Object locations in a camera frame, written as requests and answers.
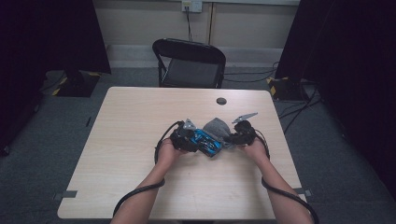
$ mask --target table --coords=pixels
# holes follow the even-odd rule
[[[217,104],[218,98],[225,105]],[[112,218],[119,199],[134,189],[154,165],[154,147],[177,120],[191,119],[203,128],[214,118],[229,124],[249,119],[270,148],[271,161],[293,187],[301,183],[267,91],[113,87],[106,94],[63,198],[60,218]],[[150,219],[275,218],[261,173],[237,148],[214,158],[202,152],[179,159],[160,188]]]

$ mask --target chair backrest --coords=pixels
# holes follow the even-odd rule
[[[200,63],[215,63],[225,66],[226,59],[221,50],[214,46],[172,38],[159,39],[152,49],[161,62],[161,57],[193,61]]]

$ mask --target black folding chair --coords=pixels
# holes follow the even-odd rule
[[[226,59],[219,49],[171,38],[155,41],[152,49],[158,59],[160,87],[221,88]],[[171,59],[168,66],[164,58]]]

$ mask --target forearm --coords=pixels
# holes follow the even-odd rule
[[[268,185],[298,196],[267,158],[262,157],[255,162],[262,172],[262,178]],[[278,223],[313,223],[308,210],[299,203],[271,190],[268,190],[268,195]]]
[[[161,182],[170,167],[155,165],[148,176],[136,187],[137,189]],[[140,192],[126,200],[113,217],[112,224],[146,223],[157,197],[158,189]]]

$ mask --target wire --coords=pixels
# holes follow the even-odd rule
[[[275,72],[276,69],[266,71],[266,72],[245,72],[245,73],[224,73],[225,76],[238,76],[238,75],[256,75],[256,74],[267,74]]]
[[[207,43],[211,43],[212,42],[212,24],[214,24],[215,22],[214,22],[214,13],[213,13],[213,11],[214,11],[214,3],[212,2],[212,3],[210,3],[211,4],[211,6],[209,7],[209,10],[210,10],[210,21],[209,21],[209,34],[208,34],[208,40],[207,40]]]
[[[232,79],[224,78],[223,80],[225,80],[225,81],[231,81],[231,82],[246,82],[246,83],[248,83],[248,82],[259,82],[259,81],[263,81],[263,80],[267,79],[268,77],[270,77],[270,76],[276,71],[275,64],[277,64],[277,63],[279,63],[279,62],[273,63],[273,66],[272,66],[273,69],[270,70],[270,71],[266,71],[266,72],[226,73],[226,74],[224,74],[224,75],[227,75],[227,76],[232,76],[232,75],[255,75],[255,74],[267,74],[267,73],[271,73],[270,75],[268,75],[268,76],[266,76],[266,77],[263,77],[263,78],[260,78],[260,79],[248,80],[248,81],[240,81],[240,80],[232,80]]]
[[[284,108],[284,109],[282,110],[282,112],[278,115],[278,117],[281,117],[281,116],[286,112],[286,110],[288,110],[288,109],[290,109],[290,108],[292,108],[292,107],[298,106],[298,105],[303,105],[303,104],[304,104],[304,102],[301,102],[301,103],[297,103],[297,104],[295,104],[295,105],[290,105],[290,106]]]
[[[180,123],[181,123],[181,121],[177,121],[177,122],[173,123],[173,124],[166,130],[166,132],[163,134],[163,136],[161,137],[160,141],[158,141],[158,144],[157,144],[157,146],[155,147],[155,152],[154,152],[154,163],[155,163],[155,164],[157,164],[157,161],[158,161],[158,154],[159,154],[159,151],[160,151],[160,148],[161,148],[161,144],[162,144],[162,142],[163,142],[163,139],[165,138],[165,136],[169,133],[169,131],[170,131],[175,125],[180,124]],[[141,188],[139,188],[139,189],[134,189],[134,190],[132,190],[131,192],[125,194],[125,195],[119,200],[119,202],[117,203],[116,207],[114,208],[113,216],[116,215],[117,211],[119,211],[119,209],[120,209],[120,207],[122,206],[122,204],[123,204],[126,200],[128,200],[129,198],[131,198],[132,196],[134,196],[134,195],[136,195],[136,194],[138,194],[138,193],[141,193],[141,192],[143,192],[143,191],[150,190],[150,189],[158,189],[158,188],[162,187],[164,184],[165,184],[165,179],[163,179],[163,180],[162,180],[161,182],[159,182],[159,183],[156,183],[156,184],[153,184],[153,185],[144,186],[144,187],[141,187]]]
[[[297,117],[301,114],[301,112],[303,112],[303,110],[309,106],[312,99],[314,99],[314,97],[315,97],[315,93],[317,93],[317,89],[318,89],[318,87],[315,88],[314,93],[312,93],[312,96],[309,98],[308,102],[306,102],[306,104],[298,110],[296,116],[294,116],[294,118],[291,120],[291,122],[288,124],[288,126],[286,126],[286,129],[285,129],[285,131],[283,131],[283,133],[286,133],[288,131],[290,125],[297,119]]]
[[[321,99],[317,100],[316,102],[312,103],[312,104],[309,105],[309,106],[316,105],[316,104],[319,103],[319,102],[321,102]],[[295,114],[295,113],[297,113],[297,112],[300,111],[300,110],[301,110],[301,108],[296,109],[296,110],[293,110],[293,111],[291,111],[291,112],[289,112],[289,113],[287,113],[287,114],[285,114],[285,115],[280,116],[279,119],[283,119],[283,118],[285,118],[285,117],[287,117],[287,116],[289,116],[289,115]]]
[[[294,200],[295,202],[301,204],[302,206],[304,206],[306,209],[308,209],[308,211],[311,213],[312,218],[314,219],[314,223],[315,224],[319,224],[319,217],[318,214],[315,212],[314,208],[309,205],[309,203],[306,203],[305,201],[303,201],[300,197],[289,193],[285,190],[282,189],[276,189],[272,186],[270,186],[267,182],[265,182],[264,178],[262,178],[262,186],[265,187],[268,190],[271,190],[274,193],[280,194],[282,196],[285,196],[287,198],[290,198],[292,200]]]
[[[189,24],[189,40],[192,42],[192,34],[191,34],[191,28],[190,28],[190,8],[189,7],[184,7],[186,10],[186,15],[187,15],[187,23]]]
[[[263,135],[262,132],[260,132],[259,130],[255,130],[255,132],[256,132],[256,136],[257,136],[257,137],[260,139],[260,141],[262,142],[262,144],[263,144],[263,146],[264,146],[264,148],[265,148],[265,151],[266,151],[268,160],[269,160],[269,159],[270,159],[270,153],[269,153],[269,148],[268,148],[267,142],[265,141],[264,135]],[[308,209],[308,211],[311,213],[311,216],[312,216],[312,218],[314,219],[314,223],[315,223],[315,224],[319,224],[319,218],[318,218],[318,215],[317,215],[317,213],[315,212],[314,208],[312,208],[312,206],[309,205],[309,203],[306,203],[305,201],[303,201],[299,196],[294,195],[294,194],[292,194],[292,193],[289,193],[289,192],[287,192],[287,191],[285,191],[285,190],[277,189],[277,188],[272,187],[272,186],[269,185],[267,182],[265,182],[265,180],[264,180],[263,177],[262,177],[262,186],[265,187],[267,190],[271,190],[271,191],[274,192],[274,193],[280,194],[280,195],[282,195],[282,196],[284,196],[284,197],[287,197],[287,198],[289,198],[289,199],[292,199],[292,200],[294,200],[295,202],[301,204],[301,205],[304,206],[306,209]]]

